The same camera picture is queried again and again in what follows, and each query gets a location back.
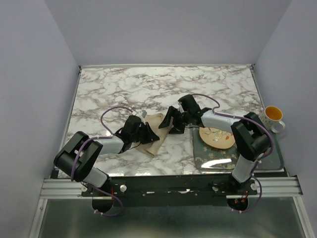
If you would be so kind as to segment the beige cloth napkin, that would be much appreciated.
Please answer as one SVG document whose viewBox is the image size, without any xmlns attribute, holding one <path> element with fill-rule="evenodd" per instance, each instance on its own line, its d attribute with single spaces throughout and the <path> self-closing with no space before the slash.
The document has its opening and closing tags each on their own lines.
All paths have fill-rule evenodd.
<svg viewBox="0 0 317 238">
<path fill-rule="evenodd" d="M 147 115 L 145 117 L 145 121 L 149 123 L 149 126 L 151 127 L 152 131 L 159 137 L 159 140 L 148 144 L 140 145 L 136 148 L 139 152 L 152 158 L 158 154 L 158 151 L 170 130 L 170 126 L 159 129 L 159 125 L 162 123 L 164 117 L 165 115 L 162 113 Z"/>
</svg>

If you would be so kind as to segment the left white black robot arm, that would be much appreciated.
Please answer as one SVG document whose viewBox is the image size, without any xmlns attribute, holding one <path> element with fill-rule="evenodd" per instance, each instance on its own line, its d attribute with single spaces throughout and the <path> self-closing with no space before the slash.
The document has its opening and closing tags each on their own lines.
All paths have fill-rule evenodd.
<svg viewBox="0 0 317 238">
<path fill-rule="evenodd" d="M 129 116 L 124 126 L 114 135 L 89 137 L 76 132 L 54 159 L 54 165 L 76 182 L 93 186 L 99 196 L 109 192 L 109 175 L 94 167 L 99 155 L 120 154 L 129 150 L 133 143 L 148 144 L 159 141 L 148 122 L 139 116 Z"/>
</svg>

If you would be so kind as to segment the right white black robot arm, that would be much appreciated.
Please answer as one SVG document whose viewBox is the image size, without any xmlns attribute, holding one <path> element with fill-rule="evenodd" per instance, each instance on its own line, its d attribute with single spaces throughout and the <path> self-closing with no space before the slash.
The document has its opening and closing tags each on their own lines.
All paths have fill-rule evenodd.
<svg viewBox="0 0 317 238">
<path fill-rule="evenodd" d="M 188 94 L 178 100 L 179 108 L 170 106 L 158 126 L 159 129 L 171 127 L 170 134 L 183 134 L 188 125 L 212 127 L 231 133 L 239 152 L 235 168 L 228 179 L 228 189 L 239 194 L 246 188 L 258 162 L 273 151 L 274 141 L 257 114 L 249 112 L 235 116 L 216 112 L 220 107 L 200 108 L 195 100 L 196 94 Z"/>
</svg>

